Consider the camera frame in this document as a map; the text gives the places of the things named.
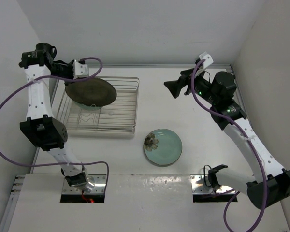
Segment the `small green floral plate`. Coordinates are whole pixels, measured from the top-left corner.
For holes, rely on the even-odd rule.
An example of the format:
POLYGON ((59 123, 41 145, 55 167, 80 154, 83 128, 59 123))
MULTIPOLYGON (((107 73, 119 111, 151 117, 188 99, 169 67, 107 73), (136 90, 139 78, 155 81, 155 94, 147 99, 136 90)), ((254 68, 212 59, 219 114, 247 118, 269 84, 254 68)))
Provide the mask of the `small green floral plate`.
POLYGON ((87 106, 84 104, 80 104, 77 102, 74 102, 75 105, 77 105, 78 107, 80 107, 81 109, 87 110, 87 111, 97 111, 100 110, 101 107, 100 106, 96 106, 96 105, 92 105, 92 106, 87 106))

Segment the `brown round plate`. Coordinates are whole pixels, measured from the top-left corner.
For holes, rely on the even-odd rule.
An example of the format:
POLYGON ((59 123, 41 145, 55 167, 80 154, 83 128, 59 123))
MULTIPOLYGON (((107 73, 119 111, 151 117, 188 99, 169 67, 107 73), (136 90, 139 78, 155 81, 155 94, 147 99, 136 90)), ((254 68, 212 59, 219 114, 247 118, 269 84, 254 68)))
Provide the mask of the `brown round plate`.
POLYGON ((117 97, 115 88, 100 78, 67 84, 65 92, 74 102, 89 107, 109 105, 117 97))

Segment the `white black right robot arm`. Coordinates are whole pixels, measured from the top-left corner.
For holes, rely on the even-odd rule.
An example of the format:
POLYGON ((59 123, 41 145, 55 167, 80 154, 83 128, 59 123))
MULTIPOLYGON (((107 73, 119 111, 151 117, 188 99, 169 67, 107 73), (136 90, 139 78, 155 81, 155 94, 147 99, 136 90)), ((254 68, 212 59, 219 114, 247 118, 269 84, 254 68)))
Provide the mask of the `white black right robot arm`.
POLYGON ((192 69, 181 71, 178 80, 166 81, 174 98, 183 87, 185 95, 195 92, 211 104, 211 117, 236 144, 253 176, 239 174, 227 165, 219 165, 209 170, 211 187, 226 185, 248 196, 258 209, 265 209, 290 196, 290 170, 285 169, 270 154, 252 129, 244 110, 233 99, 237 89, 235 77, 229 72, 217 72, 212 82, 204 79, 204 72, 195 77, 191 88, 192 69))

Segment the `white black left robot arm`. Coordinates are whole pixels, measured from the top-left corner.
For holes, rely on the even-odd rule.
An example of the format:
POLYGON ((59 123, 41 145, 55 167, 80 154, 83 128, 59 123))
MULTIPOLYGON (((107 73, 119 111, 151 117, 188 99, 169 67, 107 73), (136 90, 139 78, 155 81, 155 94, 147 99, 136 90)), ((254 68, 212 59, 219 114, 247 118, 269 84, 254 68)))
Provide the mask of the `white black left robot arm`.
POLYGON ((73 63, 54 61, 56 55, 57 49, 47 43, 39 43, 34 51, 22 54, 19 66, 24 68, 29 84, 29 102, 20 129, 35 147, 54 157, 70 187, 89 193, 94 189, 94 181, 69 148, 66 127, 52 113, 49 80, 42 79, 48 75, 73 79, 73 63))

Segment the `large green floral plate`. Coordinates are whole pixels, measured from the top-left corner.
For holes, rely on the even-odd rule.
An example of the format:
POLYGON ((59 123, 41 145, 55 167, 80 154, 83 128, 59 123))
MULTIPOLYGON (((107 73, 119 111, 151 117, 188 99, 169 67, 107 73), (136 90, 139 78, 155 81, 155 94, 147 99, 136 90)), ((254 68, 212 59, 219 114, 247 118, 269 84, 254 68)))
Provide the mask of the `large green floral plate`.
POLYGON ((157 129, 144 139, 146 158, 154 165, 166 167, 174 164, 181 156, 183 145, 180 137, 172 130, 157 129))

